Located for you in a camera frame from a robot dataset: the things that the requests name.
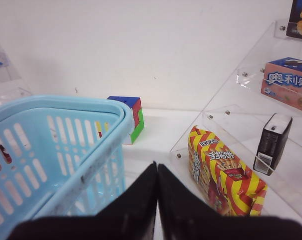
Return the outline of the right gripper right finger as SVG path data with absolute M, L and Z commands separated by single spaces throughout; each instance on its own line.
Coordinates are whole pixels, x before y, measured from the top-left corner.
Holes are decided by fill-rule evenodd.
M 158 165 L 158 203 L 166 240 L 302 240 L 302 225 L 273 216 L 221 216 Z

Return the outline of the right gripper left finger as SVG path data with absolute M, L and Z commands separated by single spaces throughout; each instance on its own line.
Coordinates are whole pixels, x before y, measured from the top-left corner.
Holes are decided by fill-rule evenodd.
M 94 216 L 42 217 L 17 225 L 12 240 L 150 240 L 157 208 L 157 165 L 150 164 L 117 199 Z

